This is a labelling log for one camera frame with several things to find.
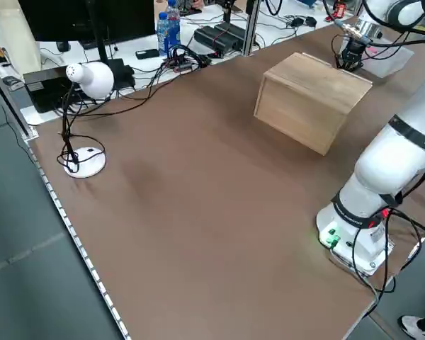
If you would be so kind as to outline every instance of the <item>wooden box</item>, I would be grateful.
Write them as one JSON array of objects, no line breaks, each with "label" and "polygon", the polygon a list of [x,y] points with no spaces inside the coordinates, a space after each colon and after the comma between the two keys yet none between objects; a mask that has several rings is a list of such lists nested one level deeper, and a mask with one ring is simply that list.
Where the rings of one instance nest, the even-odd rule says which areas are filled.
[{"label": "wooden box", "polygon": [[366,79],[294,53],[264,74],[254,115],[325,155],[371,86]]}]

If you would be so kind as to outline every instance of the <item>white sneaker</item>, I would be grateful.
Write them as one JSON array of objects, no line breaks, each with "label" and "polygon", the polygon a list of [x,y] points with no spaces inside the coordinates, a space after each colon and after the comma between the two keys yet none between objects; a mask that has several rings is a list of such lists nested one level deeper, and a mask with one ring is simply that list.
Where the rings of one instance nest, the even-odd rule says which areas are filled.
[{"label": "white sneaker", "polygon": [[405,315],[398,319],[398,324],[413,339],[425,340],[425,319]]}]

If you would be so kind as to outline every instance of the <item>metal edge strip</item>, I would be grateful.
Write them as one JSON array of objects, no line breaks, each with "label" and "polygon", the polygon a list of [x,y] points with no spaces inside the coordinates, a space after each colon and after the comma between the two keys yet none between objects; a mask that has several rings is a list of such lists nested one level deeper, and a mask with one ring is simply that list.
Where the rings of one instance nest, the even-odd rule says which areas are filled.
[{"label": "metal edge strip", "polygon": [[88,253],[86,252],[83,244],[81,243],[81,240],[80,240],[79,236],[77,235],[76,230],[74,229],[74,226],[72,225],[71,221],[67,217],[66,211],[64,211],[62,204],[57,197],[57,194],[55,193],[53,187],[50,185],[49,179],[45,175],[45,172],[44,172],[43,168],[41,167],[41,165],[38,161],[38,158],[36,158],[35,154],[33,153],[33,150],[30,147],[30,145],[27,144],[27,147],[28,147],[28,150],[30,151],[30,154],[31,154],[31,157],[33,158],[33,161],[35,162],[36,167],[38,168],[38,171],[40,172],[40,175],[41,175],[41,178],[44,181],[45,187],[46,187],[47,191],[49,192],[50,197],[52,198],[52,200],[55,204],[55,207],[57,208],[58,213],[61,216],[61,218],[64,222],[64,225],[66,226],[66,228],[69,232],[69,235],[72,238],[72,241],[76,245],[77,251],[79,252],[82,259],[84,260],[84,263],[85,263],[86,267],[88,268],[89,273],[91,274],[91,277],[93,278],[93,280],[96,284],[96,287],[98,288],[99,293],[101,294],[105,304],[107,305],[107,308],[108,308],[110,314],[112,315],[112,318],[115,320],[115,323],[116,323],[118,329],[120,330],[121,334],[123,335],[124,340],[132,340],[130,335],[129,335],[129,332],[127,331],[128,329],[126,328],[124,321],[121,319],[120,314],[118,313],[115,305],[112,302],[110,294],[108,293],[103,281],[101,280],[101,277],[99,276],[98,271],[94,267],[93,262],[91,261]]}]

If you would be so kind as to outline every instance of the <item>water bottle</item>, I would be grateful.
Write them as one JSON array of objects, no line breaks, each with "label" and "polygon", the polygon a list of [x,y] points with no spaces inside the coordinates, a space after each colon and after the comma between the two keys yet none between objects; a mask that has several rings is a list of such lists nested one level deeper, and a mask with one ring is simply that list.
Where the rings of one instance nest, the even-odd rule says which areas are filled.
[{"label": "water bottle", "polygon": [[167,55],[169,51],[169,21],[167,20],[167,13],[159,13],[159,21],[157,22],[157,42],[159,55]]},{"label": "water bottle", "polygon": [[169,47],[181,44],[181,19],[179,10],[176,7],[176,0],[169,0],[169,5],[165,10],[169,20]]}]

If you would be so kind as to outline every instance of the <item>robotic arm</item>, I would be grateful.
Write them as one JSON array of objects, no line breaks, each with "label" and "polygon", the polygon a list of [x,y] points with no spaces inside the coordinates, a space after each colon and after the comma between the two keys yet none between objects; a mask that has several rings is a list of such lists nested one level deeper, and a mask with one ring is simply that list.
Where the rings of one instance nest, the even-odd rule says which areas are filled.
[{"label": "robotic arm", "polygon": [[362,55],[366,44],[359,40],[381,38],[380,22],[384,21],[400,29],[409,29],[419,23],[424,17],[424,10],[419,0],[367,0],[371,15],[363,8],[354,26],[347,26],[350,33],[346,47],[340,56],[336,56],[338,68],[353,72],[362,67]]},{"label": "robotic arm", "polygon": [[[397,18],[401,25],[411,26],[425,13],[424,0],[368,0],[368,6],[372,5],[374,16],[386,20]],[[365,48],[365,41],[370,38],[365,34],[375,33],[375,26],[378,26],[376,21],[364,11],[353,40]],[[383,225],[387,217],[385,208],[397,207],[407,196],[404,191],[419,181],[422,173],[425,173],[425,83],[368,145],[350,179],[318,213],[320,242],[333,248],[346,263],[355,264],[359,272],[373,275],[386,259],[386,244],[387,253],[393,249],[393,243],[386,240]]]}]

